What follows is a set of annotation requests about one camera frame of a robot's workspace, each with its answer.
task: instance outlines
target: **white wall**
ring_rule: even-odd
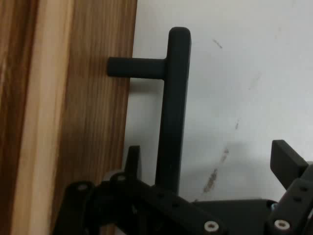
[[[312,22],[311,0],[138,0],[133,57],[164,58],[169,30],[191,31],[180,196],[279,200],[284,189],[269,167],[275,139],[313,160]],[[149,184],[162,90],[162,81],[131,80],[124,156],[141,145]]]

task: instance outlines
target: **black plastic part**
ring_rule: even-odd
[[[304,229],[303,235],[312,235],[313,234],[313,218],[310,219],[307,226]]]
[[[169,34],[162,117],[156,164],[156,185],[178,193],[185,122],[191,36],[186,28]]]
[[[309,165],[301,176],[301,179],[313,182],[313,165]]]
[[[108,75],[164,80],[156,185],[178,193],[191,36],[187,28],[170,30],[167,57],[109,58]]]
[[[270,168],[285,189],[300,178],[307,167],[308,163],[285,141],[272,142]]]
[[[125,174],[141,179],[140,146],[130,146],[124,169]]]
[[[264,235],[264,222],[271,213],[271,200],[231,200],[195,202],[194,205],[219,218],[228,235]]]
[[[67,187],[53,235],[87,235],[85,215],[87,201],[94,189],[91,182],[77,182]]]
[[[123,174],[116,174],[110,180],[112,190],[116,195],[123,195],[123,198],[135,207],[144,207],[151,213],[159,214],[163,219],[170,221],[171,226],[177,225],[178,231],[184,231],[183,234],[203,235],[205,222],[212,220],[216,221],[220,227],[218,231],[214,232],[215,235],[227,232],[222,221],[171,191],[151,187],[134,177],[127,177],[127,175],[124,175],[125,180],[120,181],[118,179],[121,175]]]
[[[277,208],[268,218],[267,226],[272,235],[299,235],[303,232],[313,208],[313,182],[296,179],[281,198]],[[288,230],[275,227],[276,220],[289,222]]]
[[[89,235],[98,235],[102,225],[117,221],[119,211],[116,209],[116,204],[109,181],[103,181],[94,189],[87,203],[85,219]]]
[[[163,79],[165,76],[165,60],[110,57],[108,60],[108,75]]]

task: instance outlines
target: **bolt head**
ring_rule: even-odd
[[[209,233],[217,232],[219,230],[219,225],[215,221],[207,221],[204,224],[204,230],[206,230]]]
[[[282,219],[277,219],[274,222],[274,225],[277,229],[282,230],[282,231],[288,230],[290,228],[290,223]]]

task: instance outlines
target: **black door handle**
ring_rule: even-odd
[[[174,193],[179,189],[190,48],[190,31],[174,27],[165,59],[110,57],[108,61],[109,76],[164,80],[156,185]]]

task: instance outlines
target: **wood grain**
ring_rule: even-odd
[[[106,65],[132,55],[136,4],[39,1],[12,235],[49,234],[68,184],[121,168],[129,79],[106,76]]]
[[[49,234],[73,2],[40,0],[27,91],[13,235]]]
[[[0,234],[10,233],[37,0],[0,0]]]
[[[136,4],[75,2],[53,221],[68,184],[98,184],[121,168],[129,79],[108,77],[106,65],[109,56],[132,56]]]

